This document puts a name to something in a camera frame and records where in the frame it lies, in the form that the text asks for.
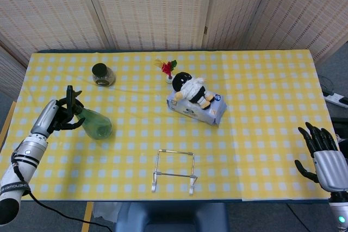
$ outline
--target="toy's white body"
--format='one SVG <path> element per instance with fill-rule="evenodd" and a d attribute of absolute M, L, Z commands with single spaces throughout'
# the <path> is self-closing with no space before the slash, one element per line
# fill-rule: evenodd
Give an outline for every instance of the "toy's white body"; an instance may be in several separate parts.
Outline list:
<path fill-rule="evenodd" d="M 200 88 L 203 86 L 204 79 L 203 78 L 193 78 L 191 80 L 188 80 L 184 85 L 181 87 L 180 92 L 183 95 L 183 98 L 186 98 L 187 100 L 191 100 L 195 97 L 195 95 L 198 93 Z"/>

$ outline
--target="silver robotic hand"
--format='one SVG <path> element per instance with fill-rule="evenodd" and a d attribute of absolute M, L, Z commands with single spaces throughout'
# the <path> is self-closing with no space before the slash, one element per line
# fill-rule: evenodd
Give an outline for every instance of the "silver robotic hand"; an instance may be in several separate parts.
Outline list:
<path fill-rule="evenodd" d="M 71 130 L 82 125 L 84 118 L 74 124 L 68 123 L 74 114 L 83 108 L 71 85 L 66 98 L 50 101 L 26 137 L 11 155 L 11 165 L 0 181 L 0 226 L 15 219 L 20 209 L 21 198 L 30 194 L 29 182 L 47 148 L 47 138 L 55 130 Z"/>
<path fill-rule="evenodd" d="M 339 231 L 348 231 L 348 165 L 331 134 L 326 129 L 318 129 L 306 122 L 309 132 L 299 127 L 310 155 L 313 158 L 316 174 L 308 172 L 295 160 L 298 171 L 306 178 L 331 193 L 329 205 Z"/>

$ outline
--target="stuffed toy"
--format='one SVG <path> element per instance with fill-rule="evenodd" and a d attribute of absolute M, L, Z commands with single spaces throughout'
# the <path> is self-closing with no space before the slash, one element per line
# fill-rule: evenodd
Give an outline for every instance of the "stuffed toy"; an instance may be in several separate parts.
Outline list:
<path fill-rule="evenodd" d="M 215 97 L 204 88 L 203 83 L 203 78 L 194 78 L 185 72 L 178 73 L 172 82 L 176 91 L 174 100 L 186 98 L 192 103 L 198 103 L 203 110 L 207 110 Z"/>

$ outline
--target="tissue box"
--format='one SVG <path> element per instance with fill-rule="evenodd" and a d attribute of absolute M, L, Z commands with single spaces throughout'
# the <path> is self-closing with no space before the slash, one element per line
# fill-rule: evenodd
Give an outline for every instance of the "tissue box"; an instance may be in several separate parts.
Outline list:
<path fill-rule="evenodd" d="M 219 125 L 223 112 L 226 110 L 227 105 L 223 100 L 222 95 L 213 93 L 215 95 L 215 101 L 210 104 L 210 108 L 202 110 L 201 107 L 196 104 L 183 99 L 181 101 L 174 101 L 175 91 L 173 91 L 167 98 L 168 107 L 174 111 L 180 112 L 197 120 L 207 122 L 211 125 Z"/>

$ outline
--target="yellow checkered tablecloth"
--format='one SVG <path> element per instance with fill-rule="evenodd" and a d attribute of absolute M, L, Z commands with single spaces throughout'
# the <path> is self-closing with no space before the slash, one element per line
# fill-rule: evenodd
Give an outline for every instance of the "yellow checkered tablecloth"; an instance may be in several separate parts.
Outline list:
<path fill-rule="evenodd" d="M 176 59 L 176 72 L 204 77 L 208 89 L 225 96 L 219 127 L 167 108 L 172 87 L 155 59 Z M 113 86 L 93 83 L 97 62 L 116 73 Z M 300 159 L 314 169 L 298 126 L 310 121 L 334 133 L 307 50 L 33 54 L 0 154 L 2 173 L 44 106 L 65 97 L 69 84 L 83 91 L 86 108 L 111 119 L 113 133 L 94 141 L 82 127 L 55 131 L 30 182 L 38 199 L 328 198 L 294 164 Z M 196 154 L 193 196 L 188 178 L 166 176 L 151 193 L 158 149 Z M 186 155 L 163 154 L 159 170 L 188 174 L 190 164 Z"/>

